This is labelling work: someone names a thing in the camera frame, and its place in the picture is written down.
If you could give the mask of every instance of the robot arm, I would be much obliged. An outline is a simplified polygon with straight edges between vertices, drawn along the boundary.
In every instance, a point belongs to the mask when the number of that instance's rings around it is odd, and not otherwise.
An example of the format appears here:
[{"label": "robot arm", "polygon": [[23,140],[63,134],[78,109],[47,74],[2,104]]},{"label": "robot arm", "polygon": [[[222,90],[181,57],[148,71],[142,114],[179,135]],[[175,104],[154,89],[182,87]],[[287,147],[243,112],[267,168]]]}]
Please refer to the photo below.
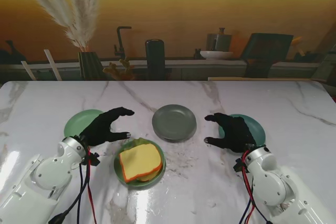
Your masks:
[{"label": "robot arm", "polygon": [[289,168],[277,165],[268,148],[250,152],[244,161],[254,177],[254,198],[266,205],[272,223],[336,224],[303,181]]},{"label": "robot arm", "polygon": [[71,181],[71,166],[80,164],[85,155],[84,147],[67,137],[58,144],[55,157],[33,158],[0,206],[0,223],[45,224]]}]

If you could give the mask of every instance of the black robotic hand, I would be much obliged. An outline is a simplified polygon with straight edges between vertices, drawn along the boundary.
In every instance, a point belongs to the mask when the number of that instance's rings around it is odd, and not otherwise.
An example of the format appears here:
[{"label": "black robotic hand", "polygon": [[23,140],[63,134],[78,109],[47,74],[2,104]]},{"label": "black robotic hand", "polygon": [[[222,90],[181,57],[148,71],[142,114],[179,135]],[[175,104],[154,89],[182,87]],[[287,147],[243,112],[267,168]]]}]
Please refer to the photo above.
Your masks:
[{"label": "black robotic hand", "polygon": [[224,130],[224,138],[207,137],[204,142],[236,153],[244,152],[246,144],[256,144],[243,118],[234,118],[222,113],[208,115],[205,120],[218,123]]},{"label": "black robotic hand", "polygon": [[89,146],[100,145],[106,141],[114,142],[126,139],[131,136],[129,132],[113,133],[110,131],[110,125],[120,116],[133,115],[134,112],[123,107],[112,109],[96,117],[82,133],[80,139],[84,140]]}]

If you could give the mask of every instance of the plate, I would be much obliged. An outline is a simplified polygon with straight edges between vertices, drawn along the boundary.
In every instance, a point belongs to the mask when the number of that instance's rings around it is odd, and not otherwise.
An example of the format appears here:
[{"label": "plate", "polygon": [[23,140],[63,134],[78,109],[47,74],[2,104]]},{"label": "plate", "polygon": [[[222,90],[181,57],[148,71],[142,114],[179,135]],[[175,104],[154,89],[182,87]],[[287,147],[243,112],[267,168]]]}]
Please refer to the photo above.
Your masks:
[{"label": "plate", "polygon": [[[120,159],[119,159],[119,154],[121,152],[123,152],[124,150],[128,150],[128,149],[131,149],[137,145],[140,145],[140,144],[153,144],[155,145],[155,147],[157,148],[157,150],[159,151],[160,153],[160,156],[161,156],[161,161],[162,161],[162,167],[159,171],[159,173],[154,177],[152,178],[150,181],[145,181],[145,182],[141,182],[137,179],[129,182],[129,183],[126,183],[125,180],[124,180],[124,177],[122,175],[122,168],[121,168],[121,165],[120,165]],[[126,144],[124,144],[116,153],[115,157],[114,157],[114,171],[116,172],[116,175],[117,175],[117,178],[118,180],[125,186],[129,187],[130,189],[148,189],[149,187],[155,185],[157,182],[160,181],[160,179],[163,177],[163,174],[164,174],[164,171],[166,169],[166,160],[164,158],[164,154],[163,154],[163,151],[162,149],[158,146],[158,144],[156,144],[155,142],[153,141],[150,141],[150,140],[147,140],[147,139],[143,139],[143,138],[140,138],[140,139],[134,139]]]},{"label": "plate", "polygon": [[152,125],[158,137],[172,142],[192,137],[197,128],[194,113],[177,104],[159,108],[153,115]]},{"label": "plate", "polygon": [[207,60],[225,60],[231,58],[233,52],[201,51],[200,54]]},{"label": "plate", "polygon": [[[264,128],[253,118],[250,118],[246,115],[241,114],[232,114],[230,116],[233,116],[234,118],[241,117],[244,119],[246,125],[248,126],[249,130],[251,131],[251,134],[256,141],[256,144],[258,146],[264,145],[266,141],[266,133],[264,131]],[[223,138],[225,136],[225,132],[221,126],[219,126],[219,137]]]},{"label": "plate", "polygon": [[83,110],[69,119],[64,127],[64,136],[79,136],[79,134],[101,113],[101,110]]}]

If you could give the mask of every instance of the faucet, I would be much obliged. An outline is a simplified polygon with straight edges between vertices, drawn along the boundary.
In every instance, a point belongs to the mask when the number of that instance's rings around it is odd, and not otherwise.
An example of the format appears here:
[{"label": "faucet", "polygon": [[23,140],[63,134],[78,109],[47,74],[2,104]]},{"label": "faucet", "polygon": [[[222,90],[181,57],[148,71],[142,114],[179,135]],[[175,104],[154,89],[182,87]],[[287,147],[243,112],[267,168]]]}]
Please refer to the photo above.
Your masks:
[{"label": "faucet", "polygon": [[122,41],[121,41],[121,35],[120,35],[120,30],[121,29],[132,29],[131,26],[118,26],[117,28],[117,35],[118,35],[118,41],[119,41],[119,51],[117,50],[117,46],[114,45],[114,55],[115,56],[120,56],[121,59],[125,59],[125,50],[122,46]]}]

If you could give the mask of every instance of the yellow wall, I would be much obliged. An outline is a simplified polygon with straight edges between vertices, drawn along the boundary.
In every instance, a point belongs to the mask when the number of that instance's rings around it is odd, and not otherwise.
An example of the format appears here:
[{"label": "yellow wall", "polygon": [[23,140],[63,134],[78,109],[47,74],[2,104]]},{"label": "yellow wall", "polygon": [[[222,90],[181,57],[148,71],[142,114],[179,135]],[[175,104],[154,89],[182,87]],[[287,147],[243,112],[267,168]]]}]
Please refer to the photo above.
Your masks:
[{"label": "yellow wall", "polygon": [[[50,49],[56,60],[76,59],[78,49],[35,0],[0,0],[0,48],[14,41],[28,60],[46,60]],[[336,0],[100,0],[98,28],[91,42],[101,58],[113,56],[123,31],[127,56],[144,57],[144,42],[159,38],[167,57],[192,57],[205,48],[206,34],[226,27],[234,34],[231,50],[239,57],[251,33],[303,36],[302,48],[314,50],[336,20]]]}]

